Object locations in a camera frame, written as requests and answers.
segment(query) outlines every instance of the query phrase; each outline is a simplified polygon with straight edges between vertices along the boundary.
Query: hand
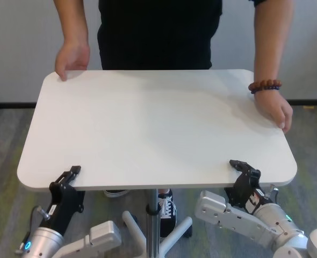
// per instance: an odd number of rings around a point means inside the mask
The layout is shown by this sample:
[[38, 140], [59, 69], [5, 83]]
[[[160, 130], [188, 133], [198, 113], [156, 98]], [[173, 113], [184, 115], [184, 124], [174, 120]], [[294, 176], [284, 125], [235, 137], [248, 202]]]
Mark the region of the hand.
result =
[[88, 43], [65, 42], [57, 54], [55, 72], [66, 81], [66, 70], [87, 70], [89, 55]]
[[277, 90], [262, 90], [255, 93], [258, 105], [269, 113], [277, 126], [287, 133], [292, 124], [292, 108]]

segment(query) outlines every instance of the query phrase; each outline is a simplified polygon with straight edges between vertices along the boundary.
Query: baseboard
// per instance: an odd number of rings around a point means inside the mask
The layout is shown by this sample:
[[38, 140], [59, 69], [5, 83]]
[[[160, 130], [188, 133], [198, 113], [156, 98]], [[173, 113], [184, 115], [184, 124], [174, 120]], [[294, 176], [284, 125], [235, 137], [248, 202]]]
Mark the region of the baseboard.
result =
[[34, 109], [36, 102], [2, 102], [0, 109]]
[[[291, 106], [317, 106], [317, 99], [288, 99]], [[36, 102], [3, 102], [0, 109], [34, 109]]]
[[317, 99], [287, 99], [291, 106], [317, 106]]

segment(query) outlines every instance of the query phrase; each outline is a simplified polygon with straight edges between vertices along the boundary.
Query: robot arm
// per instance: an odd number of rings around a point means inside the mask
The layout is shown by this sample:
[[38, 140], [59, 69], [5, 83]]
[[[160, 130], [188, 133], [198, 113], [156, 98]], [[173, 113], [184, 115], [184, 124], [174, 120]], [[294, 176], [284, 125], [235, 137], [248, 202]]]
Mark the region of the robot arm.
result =
[[229, 203], [219, 195], [203, 191], [196, 205], [196, 217], [251, 238], [271, 249], [275, 253], [273, 258], [317, 258], [317, 230], [308, 241], [304, 232], [261, 189], [259, 170], [241, 161], [230, 160], [230, 164], [242, 174], [233, 187], [225, 189]]
[[83, 239], [59, 249], [52, 258], [96, 257], [121, 245], [120, 231], [112, 221], [107, 221], [90, 229]]
[[107, 221], [92, 227], [83, 239], [62, 246], [63, 236], [72, 216], [75, 212], [83, 212], [84, 209], [84, 191], [76, 191], [70, 185], [80, 170], [80, 166], [72, 166], [50, 184], [51, 204], [47, 212], [40, 206], [35, 207], [43, 216], [43, 220], [28, 240], [31, 235], [30, 227], [16, 254], [22, 258], [87, 258], [95, 257], [99, 252], [105, 252], [121, 244], [118, 228], [112, 221]]

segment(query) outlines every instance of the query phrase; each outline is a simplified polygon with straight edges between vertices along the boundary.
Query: wooden bead bracelet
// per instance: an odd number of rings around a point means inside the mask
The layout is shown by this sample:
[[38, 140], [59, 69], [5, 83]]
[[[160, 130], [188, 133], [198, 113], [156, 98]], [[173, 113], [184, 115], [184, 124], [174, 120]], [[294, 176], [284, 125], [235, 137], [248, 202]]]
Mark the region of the wooden bead bracelet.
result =
[[279, 90], [282, 86], [280, 80], [262, 80], [260, 82], [253, 82], [249, 85], [250, 93], [255, 94], [261, 90]]

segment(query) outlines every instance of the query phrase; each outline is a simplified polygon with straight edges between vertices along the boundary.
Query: black sneaker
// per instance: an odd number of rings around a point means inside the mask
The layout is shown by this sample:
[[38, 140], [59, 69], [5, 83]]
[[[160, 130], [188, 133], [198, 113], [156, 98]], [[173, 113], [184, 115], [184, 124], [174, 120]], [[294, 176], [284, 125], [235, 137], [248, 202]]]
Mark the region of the black sneaker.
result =
[[120, 197], [127, 194], [128, 192], [130, 192], [130, 190], [104, 190], [104, 194], [108, 198]]
[[161, 206], [161, 226], [160, 237], [166, 238], [175, 228], [176, 225], [176, 207], [173, 202], [173, 193], [160, 193], [158, 203]]

